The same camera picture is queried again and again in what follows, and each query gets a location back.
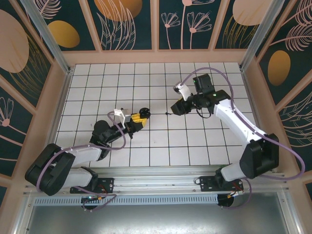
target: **black grid line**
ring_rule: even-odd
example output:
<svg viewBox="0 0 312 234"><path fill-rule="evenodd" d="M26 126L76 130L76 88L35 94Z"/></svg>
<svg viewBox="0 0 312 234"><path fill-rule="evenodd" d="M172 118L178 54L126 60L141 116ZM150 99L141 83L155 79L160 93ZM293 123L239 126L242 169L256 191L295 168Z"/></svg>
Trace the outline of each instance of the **black grid line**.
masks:
<svg viewBox="0 0 312 234"><path fill-rule="evenodd" d="M191 165L191 158L190 158L190 148L189 148L189 138L188 138L188 134L187 134L187 123L186 123L186 117L184 115L184 121L185 121L185 128L186 128L186 143L187 143L187 153L189 155L189 165Z"/></svg>

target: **leaf pattern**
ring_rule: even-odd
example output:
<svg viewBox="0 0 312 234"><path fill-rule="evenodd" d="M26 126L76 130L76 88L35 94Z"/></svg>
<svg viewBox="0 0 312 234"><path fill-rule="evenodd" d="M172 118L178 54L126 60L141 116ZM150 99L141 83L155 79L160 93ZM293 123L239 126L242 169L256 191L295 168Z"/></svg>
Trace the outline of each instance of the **leaf pattern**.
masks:
<svg viewBox="0 0 312 234"><path fill-rule="evenodd" d="M59 12L60 0L34 0L41 16L44 19L51 20Z"/></svg>

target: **white tile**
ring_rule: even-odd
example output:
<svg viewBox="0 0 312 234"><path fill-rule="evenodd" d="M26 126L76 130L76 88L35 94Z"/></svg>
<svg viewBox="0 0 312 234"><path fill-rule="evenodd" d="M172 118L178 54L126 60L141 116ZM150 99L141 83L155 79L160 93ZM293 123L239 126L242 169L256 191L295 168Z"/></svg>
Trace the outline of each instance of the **white tile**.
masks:
<svg viewBox="0 0 312 234"><path fill-rule="evenodd" d="M237 62L225 62L224 66L227 73L240 73Z"/></svg>
<svg viewBox="0 0 312 234"><path fill-rule="evenodd" d="M150 131L139 131L134 133L131 140L131 147L150 147Z"/></svg>
<svg viewBox="0 0 312 234"><path fill-rule="evenodd" d="M168 147L168 131L153 130L150 132L151 147Z"/></svg>
<svg viewBox="0 0 312 234"><path fill-rule="evenodd" d="M74 70L75 75L87 75L89 74L90 65L89 64L76 64Z"/></svg>
<svg viewBox="0 0 312 234"><path fill-rule="evenodd" d="M135 64L134 63L122 63L120 64L119 74L134 74Z"/></svg>
<svg viewBox="0 0 312 234"><path fill-rule="evenodd" d="M102 87L103 75L88 76L87 87Z"/></svg>
<svg viewBox="0 0 312 234"><path fill-rule="evenodd" d="M186 128L187 129L203 129L204 123L203 118L198 114L188 114L185 115L186 119Z"/></svg>
<svg viewBox="0 0 312 234"><path fill-rule="evenodd" d="M117 92L117 100L130 100L133 98L133 87L120 87Z"/></svg>
<svg viewBox="0 0 312 234"><path fill-rule="evenodd" d="M142 108L150 108L150 101L149 100L134 100L133 101L133 113L139 113L140 109Z"/></svg>
<svg viewBox="0 0 312 234"><path fill-rule="evenodd" d="M150 87L134 87L133 99L150 99Z"/></svg>
<svg viewBox="0 0 312 234"><path fill-rule="evenodd" d="M76 132L59 132L56 145L62 148L72 147L74 145Z"/></svg>
<svg viewBox="0 0 312 234"><path fill-rule="evenodd" d="M77 132L75 139L75 146L87 145L92 137L92 131L90 132Z"/></svg>
<svg viewBox="0 0 312 234"><path fill-rule="evenodd" d="M76 131L79 116L63 116L60 131Z"/></svg>
<svg viewBox="0 0 312 234"><path fill-rule="evenodd" d="M167 112L166 100L151 100L151 113L152 114L164 114Z"/></svg>
<svg viewBox="0 0 312 234"><path fill-rule="evenodd" d="M166 74L166 86L175 86L181 82L181 74Z"/></svg>
<svg viewBox="0 0 312 234"><path fill-rule="evenodd" d="M88 76L73 76L71 88L84 88L87 84Z"/></svg>
<svg viewBox="0 0 312 234"><path fill-rule="evenodd" d="M150 75L150 85L151 86L165 86L165 74L155 74Z"/></svg>
<svg viewBox="0 0 312 234"><path fill-rule="evenodd" d="M224 129L224 137L227 145L241 145L240 139L230 130Z"/></svg>
<svg viewBox="0 0 312 234"><path fill-rule="evenodd" d="M100 161L96 161L96 162L90 162L90 167L109 167L109 161L111 160L111 152L108 153L108 155L100 160Z"/></svg>
<svg viewBox="0 0 312 234"><path fill-rule="evenodd" d="M135 74L149 74L150 64L149 63L136 63Z"/></svg>
<svg viewBox="0 0 312 234"><path fill-rule="evenodd" d="M169 148L170 166L189 166L189 151L187 147Z"/></svg>
<svg viewBox="0 0 312 234"><path fill-rule="evenodd" d="M102 88L100 100L116 100L117 88Z"/></svg>
<svg viewBox="0 0 312 234"><path fill-rule="evenodd" d="M191 73L195 70L193 62L181 62L180 63L181 73Z"/></svg>
<svg viewBox="0 0 312 234"><path fill-rule="evenodd" d="M152 130L165 130L168 129L167 116L163 115L151 115L150 126Z"/></svg>
<svg viewBox="0 0 312 234"><path fill-rule="evenodd" d="M211 115L210 118L204 119L204 127L205 129L214 129L214 128L222 128L221 120L215 115Z"/></svg>
<svg viewBox="0 0 312 234"><path fill-rule="evenodd" d="M132 113L132 100L117 100L116 101L116 109L128 109L130 113Z"/></svg>
<svg viewBox="0 0 312 234"><path fill-rule="evenodd" d="M167 99L176 99L178 101L180 98L182 98L181 94L178 94L174 91L173 86L167 86L166 92L167 92Z"/></svg>
<svg viewBox="0 0 312 234"><path fill-rule="evenodd" d="M225 73L224 64L222 62L210 62L209 66Z"/></svg>
<svg viewBox="0 0 312 234"><path fill-rule="evenodd" d="M189 75L189 74L181 74L182 80L184 80L188 75ZM192 74L192 75L190 76L190 78L188 78L188 79L186 80L185 84L186 84L187 86L194 86L193 78L195 78L195 77L196 77L196 74Z"/></svg>
<svg viewBox="0 0 312 234"><path fill-rule="evenodd" d="M206 146L204 130L187 130L187 141L189 146Z"/></svg>
<svg viewBox="0 0 312 234"><path fill-rule="evenodd" d="M119 64L106 64L104 75L118 75L119 74Z"/></svg>
<svg viewBox="0 0 312 234"><path fill-rule="evenodd" d="M208 147L210 165L228 165L229 159L225 146Z"/></svg>
<svg viewBox="0 0 312 234"><path fill-rule="evenodd" d="M206 129L205 132L208 146L225 145L222 129Z"/></svg>
<svg viewBox="0 0 312 234"><path fill-rule="evenodd" d="M254 120L254 115L252 113L244 113L244 116L246 116L246 118L249 119L249 121L251 123L253 123L255 126L257 126L255 123L255 120Z"/></svg>
<svg viewBox="0 0 312 234"><path fill-rule="evenodd" d="M144 167L150 165L150 149L134 148L131 149L130 166Z"/></svg>
<svg viewBox="0 0 312 234"><path fill-rule="evenodd" d="M117 87L119 75L104 75L103 87Z"/></svg>
<svg viewBox="0 0 312 234"><path fill-rule="evenodd" d="M165 63L165 72L166 74L180 74L180 65L179 63Z"/></svg>
<svg viewBox="0 0 312 234"><path fill-rule="evenodd" d="M101 88L86 88L83 100L84 101L99 100L100 94Z"/></svg>
<svg viewBox="0 0 312 234"><path fill-rule="evenodd" d="M242 75L240 73L228 73L231 85L244 85Z"/></svg>
<svg viewBox="0 0 312 234"><path fill-rule="evenodd" d="M151 148L150 150L151 166L169 166L168 148Z"/></svg>
<svg viewBox="0 0 312 234"><path fill-rule="evenodd" d="M91 64L89 75L103 75L105 64Z"/></svg>
<svg viewBox="0 0 312 234"><path fill-rule="evenodd" d="M151 74L165 74L165 64L164 63L151 63L150 73Z"/></svg>
<svg viewBox="0 0 312 234"><path fill-rule="evenodd" d="M209 63L208 62L196 62L195 63L195 69L199 69L199 68L202 68L202 67L210 67ZM208 70L208 69L205 69L205 70L201 70L201 71L198 71L197 74L210 74L211 73L211 70Z"/></svg>
<svg viewBox="0 0 312 234"><path fill-rule="evenodd" d="M67 101L82 101L85 88L70 88Z"/></svg>
<svg viewBox="0 0 312 234"><path fill-rule="evenodd" d="M151 87L151 99L166 99L166 87Z"/></svg>
<svg viewBox="0 0 312 234"><path fill-rule="evenodd" d="M169 129L186 129L185 127L185 117L168 115L168 125Z"/></svg>
<svg viewBox="0 0 312 234"><path fill-rule="evenodd" d="M230 163L239 162L244 153L242 146L227 146Z"/></svg>
<svg viewBox="0 0 312 234"><path fill-rule="evenodd" d="M150 86L150 75L135 75L135 86Z"/></svg>
<svg viewBox="0 0 312 234"><path fill-rule="evenodd" d="M80 116L78 131L93 131L97 116Z"/></svg>
<svg viewBox="0 0 312 234"><path fill-rule="evenodd" d="M187 146L186 130L169 130L169 147Z"/></svg>
<svg viewBox="0 0 312 234"><path fill-rule="evenodd" d="M106 115L115 109L116 101L100 101L98 106L98 115Z"/></svg>
<svg viewBox="0 0 312 234"><path fill-rule="evenodd" d="M128 134L126 134L125 136L126 136L125 148L130 148L131 139L130 139ZM119 147L121 147L123 145L123 143L124 143L123 137L120 137L117 140L113 141L112 147L113 148L119 148Z"/></svg>
<svg viewBox="0 0 312 234"><path fill-rule="evenodd" d="M240 112L252 112L252 108L249 104L248 98L238 98L234 99L235 106L240 110Z"/></svg>
<svg viewBox="0 0 312 234"><path fill-rule="evenodd" d="M97 115L99 101L84 101L82 103L81 115Z"/></svg>
<svg viewBox="0 0 312 234"><path fill-rule="evenodd" d="M118 87L130 86L134 84L135 75L119 75Z"/></svg>
<svg viewBox="0 0 312 234"><path fill-rule="evenodd" d="M209 165L207 147L189 147L191 165Z"/></svg>
<svg viewBox="0 0 312 234"><path fill-rule="evenodd" d="M67 101L63 115L78 116L80 115L82 101Z"/></svg>
<svg viewBox="0 0 312 234"><path fill-rule="evenodd" d="M228 95L231 96L231 91L230 91L229 86L218 86L218 85L216 85L214 88L216 91L224 90ZM233 91L234 91L234 98L248 98L244 85L234 85Z"/></svg>
<svg viewBox="0 0 312 234"><path fill-rule="evenodd" d="M111 153L110 167L129 167L130 149L114 150Z"/></svg>

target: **grid floor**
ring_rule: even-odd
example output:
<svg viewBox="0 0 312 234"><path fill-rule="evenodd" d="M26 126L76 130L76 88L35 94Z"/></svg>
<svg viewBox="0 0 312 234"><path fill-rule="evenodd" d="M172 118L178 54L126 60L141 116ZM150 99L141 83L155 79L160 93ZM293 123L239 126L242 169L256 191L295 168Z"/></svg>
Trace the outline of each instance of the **grid floor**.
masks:
<svg viewBox="0 0 312 234"><path fill-rule="evenodd" d="M234 101L254 123L251 106L237 63L127 63L77 64L58 127L56 144L61 147L87 144L96 121L109 122L106 114L115 108L137 113L150 108L145 128L127 136L126 147L111 151L90 167L223 165L237 162L243 148L220 119L202 119L195 111L185 116L166 115L181 98L173 86L195 68L210 66L227 74L234 86ZM210 71L216 90L230 89L220 74ZM195 94L192 79L186 83ZM208 110L202 111L208 116ZM123 144L122 139L113 147Z"/></svg>

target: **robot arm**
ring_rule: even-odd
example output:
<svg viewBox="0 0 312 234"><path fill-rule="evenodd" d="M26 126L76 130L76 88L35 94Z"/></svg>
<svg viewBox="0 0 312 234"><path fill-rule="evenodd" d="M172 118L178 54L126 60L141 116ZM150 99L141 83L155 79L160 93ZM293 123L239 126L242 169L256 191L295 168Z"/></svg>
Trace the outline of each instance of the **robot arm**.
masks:
<svg viewBox="0 0 312 234"><path fill-rule="evenodd" d="M257 136L243 123L233 112L231 107L231 98L224 91L215 91L210 81L210 77L205 74L193 78L197 94L190 94L186 97L187 91L185 84L178 84L174 90L183 95L183 99L178 100L172 107L172 111L176 115L184 115L192 109L207 108L211 114L215 114L233 131L240 139L244 148L244 153L239 162L230 164L216 171L215 179L218 185L222 187L227 182L231 182L240 178L255 178L278 166L278 146L266 142ZM251 125L257 132L266 135L265 132L254 126L238 109L235 110L243 117L243 119ZM274 135L266 135L267 137L278 141Z"/></svg>

